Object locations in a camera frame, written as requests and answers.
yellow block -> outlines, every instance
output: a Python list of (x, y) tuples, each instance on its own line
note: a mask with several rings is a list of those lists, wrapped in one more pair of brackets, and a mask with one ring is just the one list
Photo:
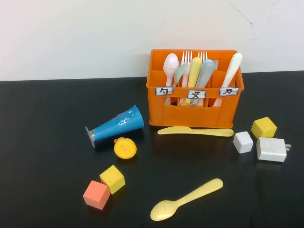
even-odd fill
[(276, 132), (276, 129), (277, 127), (275, 124), (268, 117), (264, 117), (253, 122), (251, 132), (257, 139), (259, 137), (272, 138)]
[(125, 185), (124, 176), (114, 165), (100, 174), (99, 177), (101, 182), (109, 187), (111, 194), (114, 194)]

table surface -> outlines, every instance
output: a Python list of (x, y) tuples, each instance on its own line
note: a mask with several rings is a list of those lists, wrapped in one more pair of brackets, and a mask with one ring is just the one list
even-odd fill
[[(254, 120), (270, 117), (275, 137), (293, 146), (283, 164), (257, 161), (255, 146), (238, 154), (233, 138), (158, 135), (149, 126), (146, 78), (1, 82), (1, 226), (303, 227), (304, 72), (243, 77), (233, 130), (250, 132)], [(145, 127), (124, 136), (134, 140), (137, 155), (120, 160), (112, 138), (94, 149), (85, 126), (93, 129), (134, 104)], [(103, 211), (87, 206), (88, 184), (113, 164), (126, 185)], [(159, 201), (213, 178), (224, 187), (170, 219), (150, 219)]]

white fork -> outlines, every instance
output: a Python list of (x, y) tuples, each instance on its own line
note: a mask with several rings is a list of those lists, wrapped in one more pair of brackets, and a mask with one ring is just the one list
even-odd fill
[[(190, 65), (191, 65), (191, 61), (192, 61), (192, 51), (191, 51), (191, 56), (189, 56), (190, 51), (188, 51), (188, 57), (187, 57), (187, 51), (185, 54), (185, 51), (182, 53), (182, 58), (181, 58), (181, 63), (180, 65), (183, 65), (184, 63), (187, 63), (187, 69), (185, 70), (185, 72), (182, 74), (182, 83), (181, 83), (181, 87), (187, 87), (188, 86), (188, 78), (189, 78), (189, 72), (190, 72)], [(184, 101), (186, 100), (185, 97), (181, 97), (180, 98), (180, 105), (182, 103), (184, 103)]]
[(208, 59), (208, 54), (207, 54), (207, 52), (206, 52), (206, 58), (205, 58), (205, 52), (204, 52), (204, 55), (203, 55), (203, 52), (201, 51), (201, 52), (199, 53), (198, 57), (201, 58), (202, 64), (203, 64), (204, 61), (205, 61), (206, 59)]

blue cone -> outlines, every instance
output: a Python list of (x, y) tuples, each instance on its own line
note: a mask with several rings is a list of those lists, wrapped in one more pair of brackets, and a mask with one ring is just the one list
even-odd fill
[(117, 134), (133, 131), (142, 128), (143, 125), (142, 115), (136, 105), (134, 105), (129, 110), (119, 114), (112, 120), (109, 120), (108, 122), (91, 131), (89, 131), (87, 127), (85, 127), (85, 129), (90, 137), (93, 147), (95, 147), (95, 141), (105, 139)]

orange block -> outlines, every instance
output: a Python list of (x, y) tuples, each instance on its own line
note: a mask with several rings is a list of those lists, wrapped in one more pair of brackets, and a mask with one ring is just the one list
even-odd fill
[(104, 208), (109, 196), (109, 187), (96, 181), (91, 181), (84, 193), (85, 203), (100, 210)]

